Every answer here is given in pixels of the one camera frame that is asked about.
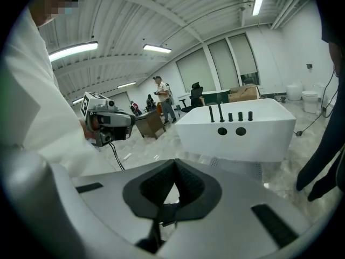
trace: black peg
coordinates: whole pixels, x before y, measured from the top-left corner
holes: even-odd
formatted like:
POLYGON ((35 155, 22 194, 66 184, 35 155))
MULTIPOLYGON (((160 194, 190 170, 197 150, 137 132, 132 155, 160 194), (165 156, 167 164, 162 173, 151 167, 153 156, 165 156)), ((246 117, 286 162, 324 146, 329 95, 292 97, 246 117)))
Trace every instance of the black peg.
POLYGON ((219 115, 220 115, 220 122, 223 123, 224 122, 224 118, 222 115, 222 109, 220 108, 220 104, 218 104, 218 109, 219 109, 219 115))
POLYGON ((211 115, 211 123, 215 122, 213 119, 213 112, 212 112, 212 107, 209 106, 209 110, 210 110, 210 115, 211 115))

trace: man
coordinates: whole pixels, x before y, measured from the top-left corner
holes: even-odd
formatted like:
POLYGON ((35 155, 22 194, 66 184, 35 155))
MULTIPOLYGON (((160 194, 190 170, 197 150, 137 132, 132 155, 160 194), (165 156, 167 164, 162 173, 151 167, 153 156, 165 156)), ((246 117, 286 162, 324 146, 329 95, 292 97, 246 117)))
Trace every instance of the man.
POLYGON ((12 76, 40 106, 24 139, 25 149, 39 153, 49 163, 60 163, 70 176, 113 172, 114 168, 87 142, 85 137, 93 134, 60 93, 37 29, 75 1, 32 0, 4 45, 1 73, 12 76))
POLYGON ((169 123, 168 119, 168 112, 170 113, 170 116, 172 117, 172 123, 176 122, 175 112, 171 106, 171 98, 169 97, 169 89, 167 85, 162 81, 162 78, 160 76, 155 77, 155 82, 157 84, 157 91, 155 92, 155 95, 158 95, 161 105, 162 105, 162 111, 164 114, 165 122, 164 125, 169 123))
POLYGON ((339 151, 340 154, 327 175, 314 184, 308 196, 309 201, 322 197, 337 185, 341 187, 340 185, 343 185, 344 179, 340 177, 344 168, 341 155, 344 152, 342 148, 345 144, 345 42, 343 27, 338 22, 334 22, 338 17, 337 12, 334 12, 334 5, 330 5, 325 0, 318 0, 318 7, 322 23, 322 40, 328 43, 335 73, 339 78, 339 85, 337 100, 329 118, 328 126, 317 150, 298 174, 296 189, 300 191, 311 183, 339 151))
POLYGON ((135 116, 140 116, 142 114, 142 112, 139 109, 139 106, 133 101, 130 101, 130 109, 133 111, 135 116))
POLYGON ((151 94, 148 94, 147 100, 146 100, 146 105, 149 111, 156 110, 156 105, 155 102, 153 101, 151 94))

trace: office chair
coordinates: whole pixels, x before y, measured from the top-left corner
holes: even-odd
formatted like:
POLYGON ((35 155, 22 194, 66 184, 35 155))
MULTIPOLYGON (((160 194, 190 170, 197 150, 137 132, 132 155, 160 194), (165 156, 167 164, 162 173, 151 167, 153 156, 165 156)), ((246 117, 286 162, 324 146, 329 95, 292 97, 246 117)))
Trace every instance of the office chair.
POLYGON ((187 113, 187 112, 190 112, 195 107, 203 106, 203 103, 200 100, 202 93, 203 93, 203 87, 200 86, 199 82, 194 83, 192 85, 192 90, 190 92, 191 96, 189 96, 191 106, 185 107, 181 110, 187 113))

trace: floor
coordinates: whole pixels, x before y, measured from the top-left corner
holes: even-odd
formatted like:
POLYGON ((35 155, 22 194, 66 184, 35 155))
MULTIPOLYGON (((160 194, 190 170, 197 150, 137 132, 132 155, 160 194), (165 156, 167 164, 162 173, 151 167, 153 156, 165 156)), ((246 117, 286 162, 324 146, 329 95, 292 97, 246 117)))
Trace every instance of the floor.
MULTIPOLYGON (((295 132, 305 129, 315 118, 315 114, 303 111, 302 101, 287 101, 283 104, 295 117, 295 132)), ((313 183, 308 185, 301 192, 295 190, 296 176, 299 170, 306 164, 318 147, 325 131, 325 119, 320 117, 308 130, 303 132, 301 137, 293 135, 291 144, 282 163, 264 163, 263 180, 264 186, 284 199, 290 200, 301 212, 303 212, 311 223, 315 223, 320 217, 330 212, 337 204, 341 192, 335 188, 322 198, 308 202, 307 196, 311 191, 313 183, 327 173, 329 164, 313 183)), ((135 168, 162 159, 186 159, 203 164, 209 164, 210 156, 188 153, 184 151, 180 138, 173 124, 166 125, 167 132, 161 129, 157 132, 158 139, 142 138, 141 134, 134 127, 132 136, 126 141, 114 142, 119 158, 125 169, 135 168)), ((101 153, 120 171, 114 154, 110 147, 101 148, 101 153)), ((174 203, 178 198, 177 189, 173 189, 167 198, 167 202, 174 203)))

